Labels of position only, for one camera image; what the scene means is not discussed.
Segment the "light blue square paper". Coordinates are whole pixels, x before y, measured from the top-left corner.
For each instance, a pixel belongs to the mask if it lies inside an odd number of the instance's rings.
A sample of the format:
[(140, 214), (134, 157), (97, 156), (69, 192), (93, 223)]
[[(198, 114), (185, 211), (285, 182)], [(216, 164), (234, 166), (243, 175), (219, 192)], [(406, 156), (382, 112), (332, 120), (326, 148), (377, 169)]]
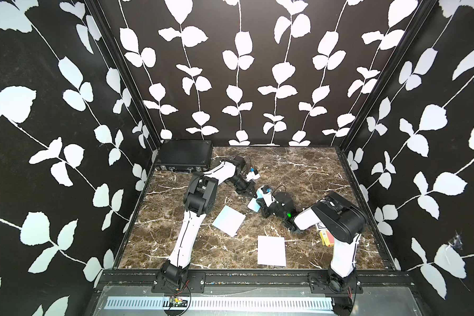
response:
[(257, 212), (260, 211), (260, 209), (261, 209), (261, 207), (262, 207), (262, 205), (263, 205), (263, 202), (264, 202), (263, 198), (259, 198), (259, 199), (252, 198), (252, 199), (250, 200), (249, 204), (247, 205), (247, 207), (248, 207), (250, 210), (252, 210), (252, 211), (254, 211), (254, 212), (257, 213)]

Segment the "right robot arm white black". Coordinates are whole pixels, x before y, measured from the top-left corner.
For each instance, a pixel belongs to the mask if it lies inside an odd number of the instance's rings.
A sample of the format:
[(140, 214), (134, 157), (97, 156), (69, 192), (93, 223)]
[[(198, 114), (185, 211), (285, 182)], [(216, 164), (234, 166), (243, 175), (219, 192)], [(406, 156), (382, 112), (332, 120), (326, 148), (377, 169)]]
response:
[(257, 204), (264, 218), (274, 215), (282, 219), (284, 226), (293, 233), (321, 223), (334, 237), (329, 271), (340, 279), (355, 271), (357, 243), (367, 222), (358, 206), (336, 192), (329, 193), (301, 212), (296, 211), (291, 195), (286, 192), (266, 192), (259, 196)]

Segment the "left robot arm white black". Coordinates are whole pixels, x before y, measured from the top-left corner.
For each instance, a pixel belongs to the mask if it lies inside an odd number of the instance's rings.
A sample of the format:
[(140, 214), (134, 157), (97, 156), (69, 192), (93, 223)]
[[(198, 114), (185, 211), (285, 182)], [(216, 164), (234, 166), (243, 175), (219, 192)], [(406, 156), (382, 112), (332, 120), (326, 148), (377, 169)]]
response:
[(194, 242), (202, 222), (213, 210), (220, 184), (230, 184), (237, 194), (258, 197), (254, 180), (244, 177), (246, 166), (246, 159), (236, 155), (222, 160), (212, 170), (193, 174), (184, 195), (184, 217), (179, 236), (171, 255), (160, 269), (164, 280), (177, 288), (187, 282)]

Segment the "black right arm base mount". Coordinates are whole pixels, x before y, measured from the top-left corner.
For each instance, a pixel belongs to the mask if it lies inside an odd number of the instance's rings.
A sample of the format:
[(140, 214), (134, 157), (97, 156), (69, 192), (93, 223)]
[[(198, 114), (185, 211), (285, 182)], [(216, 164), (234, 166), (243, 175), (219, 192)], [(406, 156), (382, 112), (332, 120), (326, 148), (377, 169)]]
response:
[(333, 271), (309, 273), (308, 283), (312, 294), (337, 297), (363, 293), (356, 271), (352, 271), (347, 277), (341, 277)]

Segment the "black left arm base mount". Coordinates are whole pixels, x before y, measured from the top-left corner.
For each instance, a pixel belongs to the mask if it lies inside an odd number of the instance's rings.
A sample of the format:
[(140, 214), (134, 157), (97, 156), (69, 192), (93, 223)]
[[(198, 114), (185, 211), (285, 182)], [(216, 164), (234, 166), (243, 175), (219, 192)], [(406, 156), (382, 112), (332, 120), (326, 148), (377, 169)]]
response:
[(187, 271), (184, 275), (168, 276), (160, 271), (151, 287), (152, 293), (175, 294), (183, 290), (183, 294), (203, 293), (206, 274), (204, 272)]

